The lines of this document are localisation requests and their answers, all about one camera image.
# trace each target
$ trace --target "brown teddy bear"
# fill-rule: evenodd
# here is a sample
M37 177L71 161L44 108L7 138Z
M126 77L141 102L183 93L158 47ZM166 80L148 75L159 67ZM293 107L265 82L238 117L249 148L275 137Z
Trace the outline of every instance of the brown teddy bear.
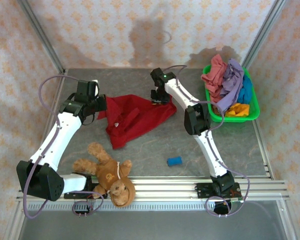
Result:
M99 164L88 159L78 159L73 164L77 173L96 175L99 184L94 192L101 195L110 194L111 201L116 207L125 207L132 203L136 195L136 189L128 178L132 163L130 160L122 164L114 160L99 143L93 142L88 146L88 153L99 160Z

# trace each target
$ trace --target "patterned wallpaper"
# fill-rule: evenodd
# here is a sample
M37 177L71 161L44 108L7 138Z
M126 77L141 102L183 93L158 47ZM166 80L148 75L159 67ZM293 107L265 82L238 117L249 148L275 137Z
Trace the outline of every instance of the patterned wallpaper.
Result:
M275 176L287 180L300 225L300 0L287 3L249 71Z
M30 0L64 68L242 62L275 0Z
M20 188L16 166L38 149L48 113L39 84L57 73L16 0L0 1L0 240ZM57 82L46 84L52 103Z

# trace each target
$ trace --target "yellow cloth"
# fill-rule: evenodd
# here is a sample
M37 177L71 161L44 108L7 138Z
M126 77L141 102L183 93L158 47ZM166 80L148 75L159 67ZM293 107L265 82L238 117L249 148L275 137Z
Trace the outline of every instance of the yellow cloth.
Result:
M226 112L226 117L247 117L249 115L249 104L236 103L230 107Z

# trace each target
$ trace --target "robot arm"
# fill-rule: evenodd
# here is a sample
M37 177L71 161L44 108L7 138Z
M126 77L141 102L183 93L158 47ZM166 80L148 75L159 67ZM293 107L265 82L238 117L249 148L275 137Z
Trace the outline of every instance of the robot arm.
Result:
M180 82L177 84L176 76L172 72L163 73L160 68L156 68L151 72L151 77L156 87L156 90L151 91L152 103L166 104L170 101L170 95L178 102L184 110L185 130L199 144L208 163L214 194L229 195L229 191L235 186L235 181L231 172L222 166L225 164L214 143L211 131L208 131L210 121L206 105L199 103L200 101L192 96Z
M28 187L28 195L56 201L62 194L83 190L87 186L87 177L75 173L59 175L57 173L59 162L71 138L84 124L86 118L93 115L94 119L96 112L106 109L106 98L104 95L99 95L98 81L79 81L76 93L71 94L59 109L59 125L57 122L54 124L40 148L29 161L20 161L17 165L16 170L22 191L25 189L29 172L39 157L41 160L35 167ZM43 149L51 142L57 128L59 130L53 144L42 156Z

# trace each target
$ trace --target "blue sponge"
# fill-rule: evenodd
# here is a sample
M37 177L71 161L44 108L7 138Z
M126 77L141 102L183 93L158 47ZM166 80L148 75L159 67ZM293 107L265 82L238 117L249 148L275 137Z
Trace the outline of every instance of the blue sponge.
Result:
M180 156L168 158L166 163L168 164L169 167L174 165L180 165L182 164L182 158Z

